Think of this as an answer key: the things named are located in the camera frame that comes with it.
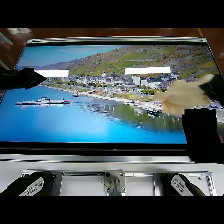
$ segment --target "screen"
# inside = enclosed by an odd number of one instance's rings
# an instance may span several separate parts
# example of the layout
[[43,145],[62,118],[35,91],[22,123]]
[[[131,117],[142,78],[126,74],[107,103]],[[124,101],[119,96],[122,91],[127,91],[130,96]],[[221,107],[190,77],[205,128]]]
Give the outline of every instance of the screen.
[[[5,92],[0,141],[185,144],[181,116],[163,114],[153,95],[175,80],[219,74],[209,48],[197,45],[25,47],[16,69],[24,67],[51,70],[51,77]],[[170,72],[125,74],[147,67]],[[69,72],[54,77],[52,70]],[[207,107],[222,114],[217,102]]]

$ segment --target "wooden surface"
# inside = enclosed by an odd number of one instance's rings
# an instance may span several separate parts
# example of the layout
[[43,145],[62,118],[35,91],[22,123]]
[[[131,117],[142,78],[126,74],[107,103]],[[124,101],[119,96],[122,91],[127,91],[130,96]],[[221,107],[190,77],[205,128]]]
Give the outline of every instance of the wooden surface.
[[224,28],[0,28],[13,45],[0,44],[0,60],[14,68],[27,42],[32,38],[77,36],[183,36],[206,37],[224,71]]

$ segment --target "beige cloth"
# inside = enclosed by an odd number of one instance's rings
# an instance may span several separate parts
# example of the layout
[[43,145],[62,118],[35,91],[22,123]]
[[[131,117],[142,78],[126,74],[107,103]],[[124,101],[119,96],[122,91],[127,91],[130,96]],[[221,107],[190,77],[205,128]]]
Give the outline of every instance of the beige cloth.
[[205,75],[196,82],[184,80],[173,82],[166,92],[156,92],[154,99],[162,101],[162,111],[167,114],[184,114],[185,109],[209,104],[209,98],[199,85],[212,80],[214,75]]

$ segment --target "lake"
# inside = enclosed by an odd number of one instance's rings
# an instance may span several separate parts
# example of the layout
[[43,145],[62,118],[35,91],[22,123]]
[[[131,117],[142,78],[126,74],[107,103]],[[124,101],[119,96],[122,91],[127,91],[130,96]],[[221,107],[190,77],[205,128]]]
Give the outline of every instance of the lake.
[[[47,96],[72,100],[70,105],[16,106],[23,100]],[[37,86],[8,90],[0,104],[0,141],[186,143],[181,120],[161,114],[150,117],[143,110],[119,102]]]

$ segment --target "shoreline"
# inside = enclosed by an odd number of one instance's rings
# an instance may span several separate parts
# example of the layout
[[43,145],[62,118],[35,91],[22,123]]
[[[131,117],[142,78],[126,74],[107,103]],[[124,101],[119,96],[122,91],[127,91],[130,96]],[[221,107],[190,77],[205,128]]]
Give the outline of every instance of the shoreline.
[[[56,89],[59,91],[64,91],[64,92],[69,92],[72,93],[74,91],[72,90],[67,90],[67,89],[63,89],[63,88],[56,88],[56,87],[52,87],[52,86],[45,86],[45,85],[39,85],[39,86],[43,86],[49,89]],[[79,93],[79,95],[84,95],[84,96],[88,96],[88,97],[93,97],[93,98],[97,98],[97,99],[102,99],[102,100],[113,100],[116,102],[120,102],[123,103],[125,105],[130,105],[133,106],[135,108],[139,108],[142,110],[151,110],[151,111],[162,111],[162,105],[161,103],[159,103],[159,101],[153,101],[153,102],[140,102],[140,101],[133,101],[132,100],[128,100],[128,99],[123,99],[123,98],[117,98],[117,97],[108,97],[108,96],[100,96],[97,94],[89,94],[88,92],[81,92]],[[216,109],[216,117],[217,117],[217,122],[218,124],[224,124],[224,110],[220,110],[220,109]]]

